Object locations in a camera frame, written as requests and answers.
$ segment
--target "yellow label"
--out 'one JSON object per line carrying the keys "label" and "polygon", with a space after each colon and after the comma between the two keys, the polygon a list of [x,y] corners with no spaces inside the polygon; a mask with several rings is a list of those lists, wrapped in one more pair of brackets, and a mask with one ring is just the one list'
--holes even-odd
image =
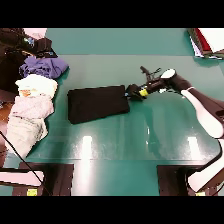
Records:
{"label": "yellow label", "polygon": [[27,196],[37,196],[37,189],[28,189]]}
{"label": "yellow label", "polygon": [[140,93],[141,96],[147,96],[148,95],[148,92],[147,92],[146,89],[143,89],[143,90],[139,91],[139,93]]}
{"label": "yellow label", "polygon": [[205,192],[202,191],[202,192],[198,192],[198,193],[196,193],[196,196],[206,196],[206,195],[205,195]]}

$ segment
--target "pink cloth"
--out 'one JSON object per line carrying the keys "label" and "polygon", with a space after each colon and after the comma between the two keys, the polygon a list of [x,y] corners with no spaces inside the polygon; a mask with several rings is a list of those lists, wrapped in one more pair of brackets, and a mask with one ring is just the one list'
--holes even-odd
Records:
{"label": "pink cloth", "polygon": [[28,119],[46,118],[52,113],[54,113],[54,106],[50,96],[17,96],[9,117],[23,117]]}

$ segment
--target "stack of books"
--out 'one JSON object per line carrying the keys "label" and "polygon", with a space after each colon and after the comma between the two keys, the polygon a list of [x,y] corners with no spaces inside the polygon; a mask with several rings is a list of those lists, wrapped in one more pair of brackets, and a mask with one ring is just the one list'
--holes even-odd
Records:
{"label": "stack of books", "polygon": [[196,57],[224,59],[224,28],[188,28]]}

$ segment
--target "green table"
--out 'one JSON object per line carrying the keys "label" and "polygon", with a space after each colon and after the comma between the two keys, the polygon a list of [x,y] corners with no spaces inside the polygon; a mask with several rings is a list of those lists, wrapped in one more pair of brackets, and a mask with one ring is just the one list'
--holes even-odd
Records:
{"label": "green table", "polygon": [[[68,90],[143,84],[141,65],[175,68],[198,90],[224,100],[223,63],[194,58],[185,29],[48,29],[47,37],[70,69],[57,80],[48,136],[26,161],[73,163],[72,195],[159,195],[156,165],[204,164],[218,154],[192,105],[173,93],[130,102],[128,114],[78,125],[67,120]],[[9,154],[5,167],[19,162]],[[0,195],[11,194],[11,187],[0,187]]]}

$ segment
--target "robotic arm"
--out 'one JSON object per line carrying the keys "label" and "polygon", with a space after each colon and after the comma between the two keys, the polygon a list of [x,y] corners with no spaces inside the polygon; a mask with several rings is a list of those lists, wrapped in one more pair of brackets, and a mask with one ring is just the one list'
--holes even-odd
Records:
{"label": "robotic arm", "polygon": [[178,75],[174,69],[168,69],[158,78],[151,78],[152,74],[144,67],[141,67],[141,70],[146,74],[147,83],[142,86],[130,85],[127,89],[128,97],[143,100],[153,92],[159,91],[161,93],[172,89],[191,102],[201,126],[219,142],[220,153],[217,157],[200,169],[194,170],[193,173],[186,173],[186,184],[198,192],[224,168],[224,102],[200,93],[187,80]]}

